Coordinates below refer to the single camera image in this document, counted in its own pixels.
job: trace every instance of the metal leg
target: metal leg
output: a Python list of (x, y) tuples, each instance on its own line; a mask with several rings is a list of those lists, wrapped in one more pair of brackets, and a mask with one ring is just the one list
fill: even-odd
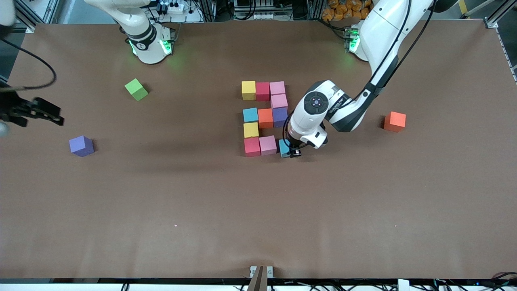
[(267, 267), (257, 267), (253, 278), (251, 278), (248, 291), (267, 291)]
[(465, 19), (465, 18), (471, 16), (472, 14), (476, 13), (479, 9), (485, 7), (486, 5), (488, 5), (488, 4), (490, 4), (490, 3), (494, 2), (494, 1), (495, 0), (488, 0), (488, 1), (485, 1), (485, 2), (483, 2), (481, 4), (479, 4), (478, 6), (474, 7), (473, 9), (471, 9), (471, 10), (465, 12), (463, 15), (461, 15), (461, 18)]
[(487, 28), (498, 27), (497, 22), (501, 19), (513, 6), (517, 3), (517, 0), (505, 0), (499, 8), (497, 8), (492, 15), (484, 18), (485, 26)]

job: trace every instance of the cube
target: cube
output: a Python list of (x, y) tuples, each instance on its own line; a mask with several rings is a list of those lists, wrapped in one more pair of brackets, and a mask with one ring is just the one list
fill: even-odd
[(269, 83), (269, 92), (270, 92), (271, 96), (278, 95), (278, 94), (285, 94), (284, 81)]
[(265, 136), (258, 138), (260, 142), (261, 155), (274, 155), (277, 153), (277, 141), (275, 136)]
[(259, 124), (256, 122), (250, 122), (244, 124), (244, 138), (258, 137), (259, 136)]
[(136, 101), (142, 100), (142, 98), (149, 94), (137, 79), (133, 79), (131, 82), (127, 83), (125, 87)]
[(260, 156), (260, 142), (258, 137), (244, 139), (244, 152), (247, 157)]
[(271, 108), (287, 109), (287, 97), (285, 94), (271, 95)]
[(242, 99), (255, 100), (255, 81), (242, 81)]
[(273, 126), (274, 127), (283, 127), (286, 119), (287, 119), (287, 109), (273, 108)]
[(92, 140), (83, 135), (69, 140), (68, 143), (70, 152), (74, 155), (84, 157), (95, 152)]
[(400, 132), (406, 127), (406, 115), (398, 112), (390, 112), (384, 118), (384, 129), (391, 132)]
[(243, 109), (242, 115), (244, 116), (244, 123), (259, 121), (259, 113), (256, 107)]
[(273, 127), (273, 111), (271, 108), (259, 109), (258, 111), (258, 127), (272, 128)]
[(289, 148), (290, 145), (291, 145), (291, 143), (286, 139), (280, 139), (278, 141), (278, 147), (280, 148), (281, 157), (290, 157), (291, 156), (289, 154), (289, 152), (291, 151), (291, 149)]
[(257, 82), (255, 94), (257, 101), (269, 101), (269, 82)]

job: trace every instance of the table surface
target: table surface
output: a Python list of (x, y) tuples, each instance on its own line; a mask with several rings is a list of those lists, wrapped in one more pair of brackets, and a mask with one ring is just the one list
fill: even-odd
[[(417, 27), (401, 52), (418, 33)], [(298, 159), (244, 157), (242, 80), (349, 95), (369, 65), (316, 22), (187, 24), (145, 65), (116, 25), (41, 25), (62, 107), (0, 140), (0, 277), (489, 278), (517, 269), (517, 87), (495, 30), (432, 21), (353, 133)], [(11, 85), (45, 82), (25, 54)], [(124, 88), (139, 79), (150, 94)], [(407, 114), (400, 133), (379, 127)], [(278, 128), (262, 135), (281, 136)], [(94, 139), (79, 158), (68, 140)]]

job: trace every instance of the purple cube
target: purple cube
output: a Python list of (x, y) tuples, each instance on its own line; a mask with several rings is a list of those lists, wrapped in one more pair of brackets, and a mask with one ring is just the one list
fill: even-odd
[(287, 119), (287, 109), (273, 108), (273, 126), (274, 127), (283, 127), (286, 119)]
[(91, 139), (81, 135), (69, 141), (70, 152), (80, 157), (94, 153), (94, 144)]

